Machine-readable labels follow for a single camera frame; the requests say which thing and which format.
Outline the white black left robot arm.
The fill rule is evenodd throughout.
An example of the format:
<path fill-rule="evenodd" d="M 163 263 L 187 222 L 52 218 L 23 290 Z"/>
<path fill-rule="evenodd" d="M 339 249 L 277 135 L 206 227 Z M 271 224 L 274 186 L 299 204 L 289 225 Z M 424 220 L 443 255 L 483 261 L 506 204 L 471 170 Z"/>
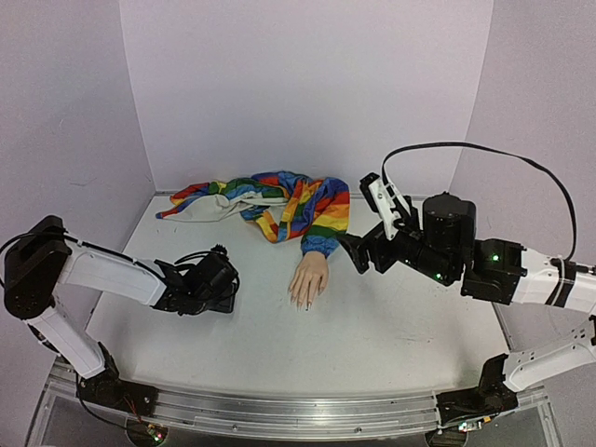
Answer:
<path fill-rule="evenodd" d="M 56 288 L 81 286 L 193 317 L 207 311 L 232 313 L 240 286 L 239 273 L 222 245 L 173 264 L 142 261 L 73 237 L 55 215 L 9 239 L 1 253 L 7 312 L 71 365 L 77 397 L 138 416 L 153 414 L 157 388 L 123 379 L 107 347 L 72 322 Z"/>

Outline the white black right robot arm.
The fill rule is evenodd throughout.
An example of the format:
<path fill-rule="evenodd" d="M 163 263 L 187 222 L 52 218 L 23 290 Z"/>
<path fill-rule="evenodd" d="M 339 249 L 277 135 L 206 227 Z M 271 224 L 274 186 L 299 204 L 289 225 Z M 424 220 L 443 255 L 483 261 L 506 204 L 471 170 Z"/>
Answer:
<path fill-rule="evenodd" d="M 475 237 L 476 207 L 447 193 L 411 209 L 416 224 L 383 219 L 365 236 L 339 238 L 357 271 L 385 273 L 402 263 L 442 286 L 499 305 L 545 305 L 587 315 L 569 334 L 539 348 L 487 359 L 474 387 L 440 393 L 436 408 L 443 427 L 467 426 L 513 410 L 518 394 L 550 377 L 595 360 L 595 269 L 504 239 Z"/>

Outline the mannequin hand with nails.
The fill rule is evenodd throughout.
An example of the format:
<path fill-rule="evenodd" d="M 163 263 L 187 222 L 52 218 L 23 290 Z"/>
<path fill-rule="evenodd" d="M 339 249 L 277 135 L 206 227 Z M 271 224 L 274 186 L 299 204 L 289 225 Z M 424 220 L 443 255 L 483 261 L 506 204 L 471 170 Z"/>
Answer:
<path fill-rule="evenodd" d="M 327 258 L 318 251 L 307 252 L 291 280 L 291 302 L 298 310 L 309 310 L 314 300 L 325 291 L 329 277 Z"/>

